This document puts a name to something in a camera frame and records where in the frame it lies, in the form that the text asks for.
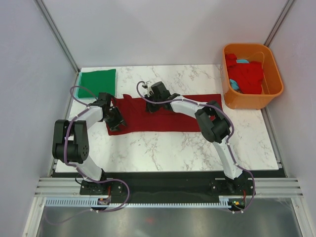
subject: green folded fabric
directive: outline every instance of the green folded fabric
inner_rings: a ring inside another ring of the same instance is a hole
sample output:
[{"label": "green folded fabric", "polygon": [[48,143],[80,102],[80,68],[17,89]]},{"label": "green folded fabric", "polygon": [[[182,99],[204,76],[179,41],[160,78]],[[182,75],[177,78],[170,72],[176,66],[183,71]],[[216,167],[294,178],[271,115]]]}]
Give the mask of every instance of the green folded fabric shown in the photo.
[{"label": "green folded fabric", "polygon": [[[107,92],[115,96],[116,69],[82,73],[79,85],[91,90],[98,97],[99,92]],[[78,98],[91,98],[92,95],[79,88]]]}]

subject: dark red garment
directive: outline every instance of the dark red garment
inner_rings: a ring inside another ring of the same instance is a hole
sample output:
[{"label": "dark red garment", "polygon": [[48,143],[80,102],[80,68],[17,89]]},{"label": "dark red garment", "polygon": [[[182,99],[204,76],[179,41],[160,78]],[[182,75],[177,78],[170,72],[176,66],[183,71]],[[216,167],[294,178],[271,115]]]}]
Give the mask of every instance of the dark red garment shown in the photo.
[{"label": "dark red garment", "polygon": [[261,94],[264,78],[260,62],[237,63],[234,54],[225,55],[229,79],[237,82],[244,94]]},{"label": "dark red garment", "polygon": [[[142,98],[132,98],[123,95],[117,99],[117,107],[122,113],[127,126],[120,126],[121,131],[111,132],[109,135],[121,135],[130,132],[200,132],[197,120],[184,114],[175,113],[161,108],[155,113],[145,112],[146,101]],[[222,106],[221,95],[184,95],[184,97],[200,102],[217,101]]]}]

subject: orange plastic container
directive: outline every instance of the orange plastic container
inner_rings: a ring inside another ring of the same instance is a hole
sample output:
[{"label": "orange plastic container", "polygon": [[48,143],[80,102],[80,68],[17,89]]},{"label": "orange plastic container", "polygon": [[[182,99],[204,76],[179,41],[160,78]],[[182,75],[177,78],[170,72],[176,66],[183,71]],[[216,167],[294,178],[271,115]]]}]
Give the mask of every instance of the orange plastic container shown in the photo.
[{"label": "orange plastic container", "polygon": [[[225,61],[225,54],[230,53],[235,54],[237,59],[262,63],[264,79],[260,95],[242,94],[233,90],[229,83]],[[262,44],[231,43],[226,45],[223,49],[221,77],[225,104],[231,109],[262,109],[283,92],[283,83],[272,52]]]}]

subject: marble tabletop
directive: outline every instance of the marble tabletop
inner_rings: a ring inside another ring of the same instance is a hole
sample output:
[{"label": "marble tabletop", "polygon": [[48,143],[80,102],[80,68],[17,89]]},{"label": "marble tabletop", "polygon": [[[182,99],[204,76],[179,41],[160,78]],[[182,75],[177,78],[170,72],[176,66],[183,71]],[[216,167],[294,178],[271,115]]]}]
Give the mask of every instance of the marble tabletop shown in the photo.
[{"label": "marble tabletop", "polygon": [[[222,94],[219,65],[137,66],[83,68],[82,72],[117,70],[117,98],[139,97],[136,83],[163,81],[170,93]],[[224,112],[236,132],[230,142],[240,164],[251,170],[276,170],[277,161],[260,110],[231,110],[222,97]],[[84,109],[74,101],[70,118]],[[223,170],[214,146],[199,132],[134,132],[109,136],[104,122],[88,131],[90,156],[106,172]],[[74,172],[58,161],[56,172]]]}]

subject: gray floor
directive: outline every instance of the gray floor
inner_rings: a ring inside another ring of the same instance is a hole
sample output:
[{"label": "gray floor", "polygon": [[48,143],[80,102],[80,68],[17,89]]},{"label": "gray floor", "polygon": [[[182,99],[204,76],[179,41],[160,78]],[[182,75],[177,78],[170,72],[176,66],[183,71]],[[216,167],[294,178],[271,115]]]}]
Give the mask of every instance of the gray floor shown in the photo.
[{"label": "gray floor", "polygon": [[[51,222],[84,208],[46,207]],[[301,237],[290,200],[256,199],[244,214],[219,209],[125,208],[86,212],[59,225],[41,222],[41,237]]]}]

